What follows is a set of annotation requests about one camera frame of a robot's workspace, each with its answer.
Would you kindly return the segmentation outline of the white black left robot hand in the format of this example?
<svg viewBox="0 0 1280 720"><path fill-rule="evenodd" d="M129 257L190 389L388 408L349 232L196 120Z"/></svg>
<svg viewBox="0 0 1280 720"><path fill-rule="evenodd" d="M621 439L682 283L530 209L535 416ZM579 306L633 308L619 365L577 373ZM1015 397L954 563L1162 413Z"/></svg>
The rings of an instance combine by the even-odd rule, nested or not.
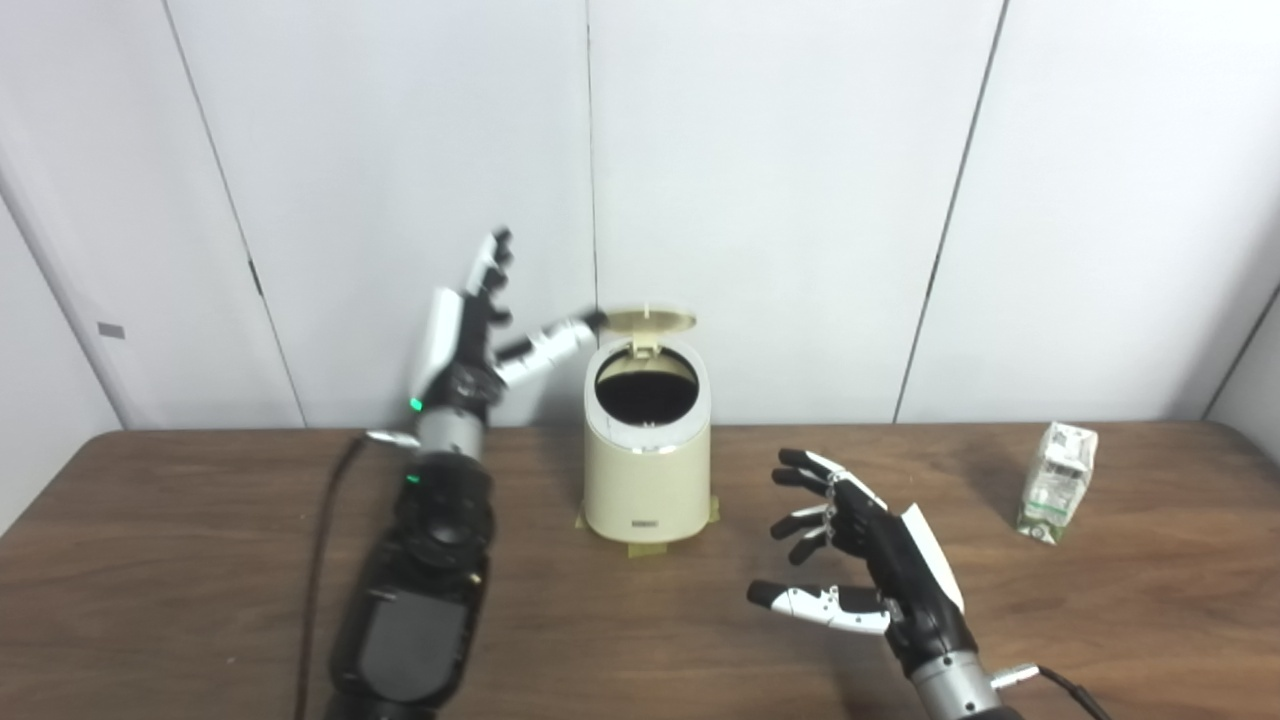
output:
<svg viewBox="0 0 1280 720"><path fill-rule="evenodd" d="M466 282L435 291L410 382L412 413L452 407L486 420L509 389L573 357L605 328L607 313L591 307L494 348L492 331L511 322L495 297L509 282L512 242L509 228L497 227L481 241Z"/></svg>

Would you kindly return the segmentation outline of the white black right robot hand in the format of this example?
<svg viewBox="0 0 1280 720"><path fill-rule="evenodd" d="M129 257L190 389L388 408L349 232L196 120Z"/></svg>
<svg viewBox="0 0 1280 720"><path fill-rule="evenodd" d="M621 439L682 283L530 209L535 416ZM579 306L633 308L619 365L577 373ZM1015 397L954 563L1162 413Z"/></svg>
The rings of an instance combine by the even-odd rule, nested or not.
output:
<svg viewBox="0 0 1280 720"><path fill-rule="evenodd" d="M906 676L951 653L977 653L950 562L918 505L890 506L847 468L800 448L782 448L777 486L801 487L823 501L781 518L772 538L796 534L792 565L822 548L860 559L872 584L783 585L754 580L748 601L829 629L882 635Z"/></svg>

